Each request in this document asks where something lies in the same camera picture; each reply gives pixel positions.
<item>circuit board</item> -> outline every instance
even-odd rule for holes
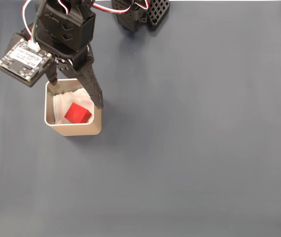
[[[44,50],[36,52],[24,39],[10,49],[0,60],[0,66],[27,81],[31,81],[47,64],[52,55]]]

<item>wire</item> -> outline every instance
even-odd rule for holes
[[[32,28],[32,41],[35,43],[35,31],[37,28],[38,21],[40,20],[40,16],[43,14],[45,6],[46,6],[47,0],[43,0],[41,5],[38,7],[36,16],[33,22],[33,28]]]
[[[70,11],[69,11],[68,8],[65,6],[65,4],[63,4],[61,0],[57,0],[57,1],[58,1],[58,3],[65,9],[66,15],[68,15],[68,14],[70,13]]]
[[[26,8],[28,6],[28,4],[31,2],[32,0],[26,0],[26,2],[24,3],[23,7],[22,7],[22,18],[23,18],[23,22],[25,27],[27,28],[27,31],[29,32],[30,36],[32,36],[32,32],[30,30],[30,28],[28,27],[27,21],[26,21]]]
[[[145,9],[145,10],[148,10],[148,9],[149,9],[149,2],[148,2],[148,0],[145,0],[146,6],[141,5],[141,4],[137,3],[137,2],[136,2],[135,4],[138,5],[138,6],[140,6],[141,8],[143,8],[143,9]]]
[[[126,12],[128,12],[131,7],[133,6],[134,4],[134,0],[131,0],[131,5],[124,9],[124,10],[115,10],[115,9],[112,9],[112,8],[108,8],[108,7],[105,7],[105,6],[102,6],[102,5],[99,5],[99,4],[96,4],[96,3],[93,3],[92,6],[98,10],[101,10],[101,11],[105,11],[105,12],[108,12],[108,13],[113,13],[113,14],[124,14]]]

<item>robotic arm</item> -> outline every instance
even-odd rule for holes
[[[155,29],[169,11],[168,0],[112,0],[112,5],[113,9],[95,0],[35,0],[34,22],[28,26],[25,22],[26,28],[13,35],[0,69],[29,87],[44,74],[56,84],[59,69],[67,78],[77,78],[97,108],[103,108],[103,94],[92,68],[90,41],[96,15],[91,8],[117,14],[119,24],[132,31],[146,21]]]

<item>red block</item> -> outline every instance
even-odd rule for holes
[[[76,103],[72,103],[65,115],[65,118],[73,123],[86,123],[90,117],[91,113],[89,110]]]

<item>table surface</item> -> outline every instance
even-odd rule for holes
[[[21,7],[0,1],[0,58]],[[97,136],[0,72],[0,236],[280,237],[281,2],[172,2],[136,34],[98,11],[92,48]]]

